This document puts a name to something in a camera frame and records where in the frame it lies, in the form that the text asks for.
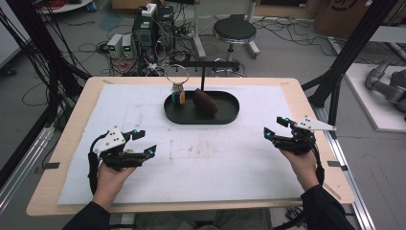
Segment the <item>white table mat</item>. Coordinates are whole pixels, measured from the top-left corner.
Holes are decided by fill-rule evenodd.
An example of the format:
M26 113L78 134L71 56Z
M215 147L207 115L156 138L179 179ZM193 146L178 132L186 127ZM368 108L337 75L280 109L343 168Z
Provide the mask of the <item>white table mat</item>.
M228 125L178 125L164 111L166 85L107 84L82 133L59 204L85 204L92 194L87 174L91 143L112 127L146 135L127 143L142 151L157 148L125 182L116 200L123 204L296 199L302 188L287 160L263 136L269 128L287 136L277 117L290 114L278 86L225 85L239 102Z

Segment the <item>white power strip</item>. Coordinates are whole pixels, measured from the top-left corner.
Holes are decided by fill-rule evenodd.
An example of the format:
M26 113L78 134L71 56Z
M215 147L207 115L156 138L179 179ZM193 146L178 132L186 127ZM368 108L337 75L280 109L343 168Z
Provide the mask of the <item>white power strip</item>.
M142 16L152 17L156 12L157 5L153 3L148 3L146 8L142 10Z

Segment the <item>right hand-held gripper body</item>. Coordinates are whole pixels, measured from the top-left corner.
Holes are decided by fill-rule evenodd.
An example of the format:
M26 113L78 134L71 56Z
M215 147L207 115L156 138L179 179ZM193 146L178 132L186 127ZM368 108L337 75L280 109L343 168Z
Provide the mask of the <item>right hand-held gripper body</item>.
M336 127L321 122L316 118L305 115L300 122L293 120L290 125L291 137L284 137L275 134L272 144L280 150L288 150L296 155L305 154L309 151L316 152L316 138L314 130L335 131Z

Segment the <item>white platform board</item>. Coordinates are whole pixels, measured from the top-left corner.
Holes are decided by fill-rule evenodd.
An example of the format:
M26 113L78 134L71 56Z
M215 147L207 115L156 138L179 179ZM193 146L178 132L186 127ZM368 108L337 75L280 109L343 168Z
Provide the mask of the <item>white platform board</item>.
M359 63L349 68L346 80L352 92L376 130L406 133L406 113L397 110L383 95L366 88L367 75L373 68L375 65Z

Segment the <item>white desk leg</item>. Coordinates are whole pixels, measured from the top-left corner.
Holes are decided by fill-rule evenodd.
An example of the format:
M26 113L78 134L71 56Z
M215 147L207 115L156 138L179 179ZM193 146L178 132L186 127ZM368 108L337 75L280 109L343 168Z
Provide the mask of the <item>white desk leg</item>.
M194 43L194 47L200 59L204 59L206 57L206 53L202 44L202 41L199 36L199 5L200 0L193 0L193 31L192 31L192 39Z
M253 17L257 2L258 0L249 0L248 10L245 15L245 21L250 25L253 25ZM254 38L251 38L251 40L248 42L248 48L252 52L253 58L256 58L260 54L259 48L257 47Z

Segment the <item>black round stool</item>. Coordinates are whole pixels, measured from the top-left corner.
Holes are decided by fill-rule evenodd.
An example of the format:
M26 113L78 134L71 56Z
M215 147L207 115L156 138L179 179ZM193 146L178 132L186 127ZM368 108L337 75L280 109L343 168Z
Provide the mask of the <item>black round stool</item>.
M216 38L229 44L226 57L219 57L215 62L236 62L239 67L214 67L212 74L215 77L237 75L240 77L246 76L245 66L233 58L234 46L236 44L248 44L253 41L257 29L254 25L237 15L231 15L228 18L223 18L214 23L213 33Z

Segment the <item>black oval tray with hanger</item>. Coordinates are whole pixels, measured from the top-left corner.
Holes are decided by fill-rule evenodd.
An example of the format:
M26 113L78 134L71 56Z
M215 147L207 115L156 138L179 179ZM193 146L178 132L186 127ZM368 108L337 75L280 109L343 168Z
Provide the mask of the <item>black oval tray with hanger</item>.
M181 68L186 74L185 80L176 82L168 76L171 67ZM183 84L190 75L187 67L202 68L201 82L198 89L206 92L217 101L217 112L214 116L200 112L192 101L194 90L185 90ZM239 67L236 62L215 61L172 61L165 70L165 77L172 83L171 94L165 99L164 110L167 118L178 125L226 125L233 122L239 113L239 101L231 93L224 91L208 91L205 89L207 67Z

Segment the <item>black computer tower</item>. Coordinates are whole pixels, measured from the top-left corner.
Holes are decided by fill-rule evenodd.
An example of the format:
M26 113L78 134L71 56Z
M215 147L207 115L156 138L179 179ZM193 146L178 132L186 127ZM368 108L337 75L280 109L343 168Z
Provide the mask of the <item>black computer tower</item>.
M137 47L140 61L144 63L156 62L157 25L152 17L135 15L132 33Z

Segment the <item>grey power supply unit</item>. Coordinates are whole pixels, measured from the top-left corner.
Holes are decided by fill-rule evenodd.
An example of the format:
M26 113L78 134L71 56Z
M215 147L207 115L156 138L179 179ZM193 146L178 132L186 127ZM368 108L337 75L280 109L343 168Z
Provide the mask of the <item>grey power supply unit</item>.
M125 58L134 58L132 36L130 34L123 35L122 47Z
M123 54L123 36L114 34L107 42L107 48L112 58L120 58Z

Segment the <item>aluminium rail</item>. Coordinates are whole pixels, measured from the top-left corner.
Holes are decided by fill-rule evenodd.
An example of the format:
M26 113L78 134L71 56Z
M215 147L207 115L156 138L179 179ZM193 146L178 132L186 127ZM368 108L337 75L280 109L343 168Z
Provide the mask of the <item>aluminium rail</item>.
M317 145L326 170L325 188L344 206L360 230L375 230L374 223L351 173L334 131L316 130Z
M23 156L5 185L0 189L0 216L7 209L15 193L22 185L35 162L45 150L48 143L55 133L53 126L42 128L35 138L29 142L26 149L23 150Z

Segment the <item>cardboard box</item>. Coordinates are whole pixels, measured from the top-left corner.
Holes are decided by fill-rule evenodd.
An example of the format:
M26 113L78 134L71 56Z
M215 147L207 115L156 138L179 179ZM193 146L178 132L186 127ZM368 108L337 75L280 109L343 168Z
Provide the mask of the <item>cardboard box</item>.
M321 0L314 20L318 35L349 38L373 0Z

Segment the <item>person's legs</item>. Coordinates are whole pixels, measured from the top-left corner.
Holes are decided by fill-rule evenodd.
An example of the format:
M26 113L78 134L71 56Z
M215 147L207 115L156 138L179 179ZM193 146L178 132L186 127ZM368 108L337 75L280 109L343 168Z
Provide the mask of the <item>person's legs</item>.
M137 230L273 230L269 209L217 211L212 223L198 227L186 213L145 213L135 218Z

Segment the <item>brown pouch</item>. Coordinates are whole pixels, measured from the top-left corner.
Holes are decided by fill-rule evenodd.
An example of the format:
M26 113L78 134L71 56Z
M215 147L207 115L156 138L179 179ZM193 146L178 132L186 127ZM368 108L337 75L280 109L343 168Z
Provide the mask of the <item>brown pouch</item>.
M192 101L195 107L206 115L214 116L217 112L217 101L198 88L193 92Z

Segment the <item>person's right hand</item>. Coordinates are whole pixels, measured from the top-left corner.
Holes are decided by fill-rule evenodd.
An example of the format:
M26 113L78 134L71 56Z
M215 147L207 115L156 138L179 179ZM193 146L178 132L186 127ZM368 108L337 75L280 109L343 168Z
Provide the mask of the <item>person's right hand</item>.
M316 176L317 161L312 152L295 155L290 151L282 149L281 153L289 161L293 172L296 174L305 192L319 184Z

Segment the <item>person's left hand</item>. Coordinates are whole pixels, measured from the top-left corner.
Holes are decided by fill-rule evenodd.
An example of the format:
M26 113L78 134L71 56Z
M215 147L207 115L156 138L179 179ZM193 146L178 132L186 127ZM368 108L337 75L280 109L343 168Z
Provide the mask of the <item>person's left hand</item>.
M104 163L99 166L97 190L92 201L108 210L125 181L135 172L135 168L124 168L117 172Z

